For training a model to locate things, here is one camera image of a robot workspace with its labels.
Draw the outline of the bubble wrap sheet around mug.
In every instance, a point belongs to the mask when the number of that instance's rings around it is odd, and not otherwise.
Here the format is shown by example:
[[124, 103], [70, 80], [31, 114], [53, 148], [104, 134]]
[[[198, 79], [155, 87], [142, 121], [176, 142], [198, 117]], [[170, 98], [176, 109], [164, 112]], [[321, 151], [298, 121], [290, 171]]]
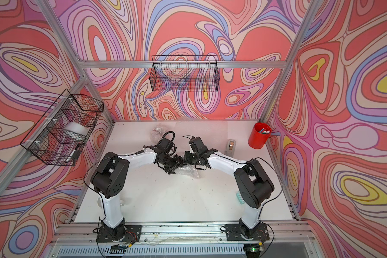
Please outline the bubble wrap sheet around mug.
[[163, 126], [157, 126], [149, 133], [150, 142], [152, 145], [156, 145], [165, 134], [166, 128]]

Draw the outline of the bubble wrap sheet stack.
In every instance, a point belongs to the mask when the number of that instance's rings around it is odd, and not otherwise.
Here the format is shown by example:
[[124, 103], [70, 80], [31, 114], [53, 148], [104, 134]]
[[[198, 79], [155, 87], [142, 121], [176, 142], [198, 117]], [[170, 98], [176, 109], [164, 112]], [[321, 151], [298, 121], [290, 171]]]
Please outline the bubble wrap sheet stack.
[[226, 121], [178, 121], [173, 131], [176, 134], [177, 153], [190, 151], [189, 139], [183, 136], [200, 137], [208, 149], [224, 151], [228, 140], [228, 123]]

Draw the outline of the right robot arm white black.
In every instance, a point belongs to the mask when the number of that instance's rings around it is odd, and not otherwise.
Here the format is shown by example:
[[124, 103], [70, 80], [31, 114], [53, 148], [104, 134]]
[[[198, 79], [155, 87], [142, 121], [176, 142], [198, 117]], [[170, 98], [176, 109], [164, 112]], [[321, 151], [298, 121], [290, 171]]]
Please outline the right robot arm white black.
[[203, 154], [186, 151], [183, 159], [186, 164], [220, 170], [234, 177], [240, 196], [247, 206], [238, 223], [226, 224], [224, 228], [230, 236], [238, 235], [244, 240], [258, 239], [257, 234], [263, 231], [260, 219], [263, 202], [275, 190], [260, 162], [257, 159], [237, 160], [216, 149]]

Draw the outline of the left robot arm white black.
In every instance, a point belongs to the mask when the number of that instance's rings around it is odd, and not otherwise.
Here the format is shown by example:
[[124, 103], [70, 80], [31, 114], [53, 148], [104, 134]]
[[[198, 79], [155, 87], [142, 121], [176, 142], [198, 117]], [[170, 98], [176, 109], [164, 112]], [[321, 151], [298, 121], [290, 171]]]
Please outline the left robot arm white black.
[[120, 208], [119, 194], [125, 186], [129, 170], [148, 164], [157, 164], [167, 174], [184, 165], [184, 159], [179, 155], [171, 155], [163, 148], [148, 146], [132, 154], [115, 154], [108, 152], [99, 162], [90, 183], [94, 191], [100, 195], [104, 219], [95, 230], [97, 242], [115, 243], [130, 237], [129, 242], [138, 242], [138, 236], [127, 230], [125, 219]]

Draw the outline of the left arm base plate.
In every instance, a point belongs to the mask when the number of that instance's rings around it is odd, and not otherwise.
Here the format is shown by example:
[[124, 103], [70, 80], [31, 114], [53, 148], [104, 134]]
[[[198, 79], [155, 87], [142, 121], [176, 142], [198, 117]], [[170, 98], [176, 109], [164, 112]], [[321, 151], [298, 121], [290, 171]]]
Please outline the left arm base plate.
[[102, 224], [92, 232], [96, 234], [98, 243], [135, 244], [140, 240], [141, 230], [141, 225], [118, 225], [112, 229]]

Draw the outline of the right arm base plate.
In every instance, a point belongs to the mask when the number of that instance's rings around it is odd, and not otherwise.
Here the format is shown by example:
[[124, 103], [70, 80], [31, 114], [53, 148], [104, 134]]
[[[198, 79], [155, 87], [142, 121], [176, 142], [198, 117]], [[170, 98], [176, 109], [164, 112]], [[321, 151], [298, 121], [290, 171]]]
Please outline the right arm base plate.
[[260, 241], [262, 243], [270, 239], [267, 225], [259, 222], [252, 229], [242, 223], [225, 224], [221, 231], [226, 234], [227, 241]]

